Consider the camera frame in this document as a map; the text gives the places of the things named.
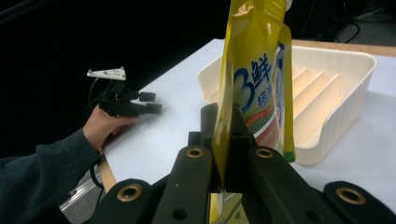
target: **human hand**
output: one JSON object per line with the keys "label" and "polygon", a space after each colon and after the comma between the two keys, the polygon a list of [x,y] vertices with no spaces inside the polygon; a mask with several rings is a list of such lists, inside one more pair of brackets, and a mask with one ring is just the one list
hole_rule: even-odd
{"label": "human hand", "polygon": [[135,117],[111,117],[97,105],[82,131],[95,150],[99,150],[105,143],[107,137],[112,133],[116,134],[122,126],[135,122]]}

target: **product label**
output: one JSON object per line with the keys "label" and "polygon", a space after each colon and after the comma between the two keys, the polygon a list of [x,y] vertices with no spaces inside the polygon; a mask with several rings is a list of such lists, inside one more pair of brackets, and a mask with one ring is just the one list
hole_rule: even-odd
{"label": "product label", "polygon": [[248,129],[258,145],[281,149],[284,122],[284,46],[279,45],[274,66],[264,54],[249,67],[233,74],[234,101],[239,104]]}

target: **white plastic tray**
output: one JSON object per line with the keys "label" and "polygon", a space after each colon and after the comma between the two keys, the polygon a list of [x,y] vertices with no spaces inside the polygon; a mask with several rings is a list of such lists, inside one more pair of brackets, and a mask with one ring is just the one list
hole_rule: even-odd
{"label": "white plastic tray", "polygon": [[[217,58],[198,74],[209,104],[218,99],[221,60]],[[367,53],[292,47],[297,163],[321,161],[358,117],[376,64],[376,58]]]}

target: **yellow pouch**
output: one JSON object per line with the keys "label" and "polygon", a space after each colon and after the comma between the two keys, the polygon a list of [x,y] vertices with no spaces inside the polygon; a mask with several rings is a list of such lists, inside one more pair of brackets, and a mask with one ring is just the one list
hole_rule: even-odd
{"label": "yellow pouch", "polygon": [[[231,1],[220,74],[219,110],[212,142],[222,185],[233,104],[238,105],[258,145],[279,151],[288,162],[296,159],[291,34],[283,23],[286,7],[286,0]],[[235,207],[235,203],[226,202],[220,206],[218,196],[211,195],[210,222],[228,223],[235,220],[232,216],[241,216],[240,212],[235,213],[236,207],[241,209],[240,205]],[[224,208],[226,211],[227,206],[233,207],[231,214],[221,212]]]}

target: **gray sleeve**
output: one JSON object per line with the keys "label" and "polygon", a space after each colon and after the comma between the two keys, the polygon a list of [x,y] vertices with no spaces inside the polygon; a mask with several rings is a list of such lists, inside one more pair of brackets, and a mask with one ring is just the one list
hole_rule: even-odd
{"label": "gray sleeve", "polygon": [[0,160],[0,223],[26,223],[75,188],[100,156],[82,129],[27,157]]}

